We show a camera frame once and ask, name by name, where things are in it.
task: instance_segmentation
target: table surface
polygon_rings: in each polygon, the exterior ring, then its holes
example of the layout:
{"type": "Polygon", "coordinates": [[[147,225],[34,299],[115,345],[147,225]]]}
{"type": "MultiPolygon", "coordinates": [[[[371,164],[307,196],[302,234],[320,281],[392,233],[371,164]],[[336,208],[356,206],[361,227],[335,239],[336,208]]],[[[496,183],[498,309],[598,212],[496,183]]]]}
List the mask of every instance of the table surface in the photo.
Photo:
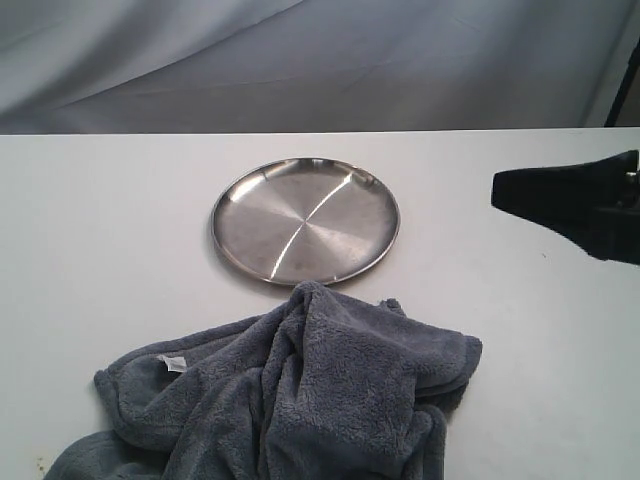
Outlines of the table surface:
{"type": "Polygon", "coordinates": [[[361,166],[400,206],[387,258],[336,288],[484,342],[447,479],[635,477],[640,269],[489,199],[497,171],[638,147],[640,129],[0,137],[3,478],[107,428],[97,369],[286,298],[220,263],[208,219],[235,178],[299,156],[361,166]]]}

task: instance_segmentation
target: gray towel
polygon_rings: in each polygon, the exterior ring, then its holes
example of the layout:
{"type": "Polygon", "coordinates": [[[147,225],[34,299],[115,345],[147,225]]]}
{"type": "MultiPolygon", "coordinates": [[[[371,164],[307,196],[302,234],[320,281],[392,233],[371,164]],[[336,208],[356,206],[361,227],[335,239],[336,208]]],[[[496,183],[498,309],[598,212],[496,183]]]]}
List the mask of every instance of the gray towel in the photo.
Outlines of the gray towel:
{"type": "Polygon", "coordinates": [[[95,376],[115,433],[47,480],[441,479],[473,337],[303,283],[265,315],[161,342],[95,376]],[[183,373],[158,355],[184,357],[183,373]]]}

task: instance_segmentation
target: white label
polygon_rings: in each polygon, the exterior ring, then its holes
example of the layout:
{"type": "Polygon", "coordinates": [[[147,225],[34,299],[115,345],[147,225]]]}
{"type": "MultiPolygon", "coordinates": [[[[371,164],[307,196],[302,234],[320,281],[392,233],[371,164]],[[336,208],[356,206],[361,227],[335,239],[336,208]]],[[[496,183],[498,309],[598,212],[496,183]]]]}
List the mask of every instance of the white label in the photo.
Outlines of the white label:
{"type": "Polygon", "coordinates": [[[158,355],[156,358],[163,361],[170,372],[183,373],[187,371],[187,361],[184,357],[167,357],[166,355],[158,355]]]}

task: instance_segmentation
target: white backdrop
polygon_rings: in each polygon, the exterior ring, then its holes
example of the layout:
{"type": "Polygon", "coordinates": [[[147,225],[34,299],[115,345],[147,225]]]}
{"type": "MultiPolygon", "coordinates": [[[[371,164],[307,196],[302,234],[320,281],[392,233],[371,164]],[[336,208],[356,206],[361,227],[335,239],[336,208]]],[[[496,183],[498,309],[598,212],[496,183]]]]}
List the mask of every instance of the white backdrop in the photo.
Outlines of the white backdrop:
{"type": "Polygon", "coordinates": [[[5,0],[0,132],[582,126],[637,3],[5,0]]]}

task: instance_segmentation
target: stainless steel plate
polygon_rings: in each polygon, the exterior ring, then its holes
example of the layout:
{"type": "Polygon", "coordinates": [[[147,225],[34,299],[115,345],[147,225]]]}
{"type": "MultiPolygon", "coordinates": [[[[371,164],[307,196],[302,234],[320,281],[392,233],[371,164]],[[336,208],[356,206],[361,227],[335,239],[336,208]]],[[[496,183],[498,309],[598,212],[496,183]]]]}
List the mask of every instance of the stainless steel plate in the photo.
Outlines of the stainless steel plate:
{"type": "Polygon", "coordinates": [[[370,173],[335,160],[298,158],[248,173],[213,210],[213,238],[236,267],[282,285],[353,277],[391,248],[400,216],[370,173]]]}

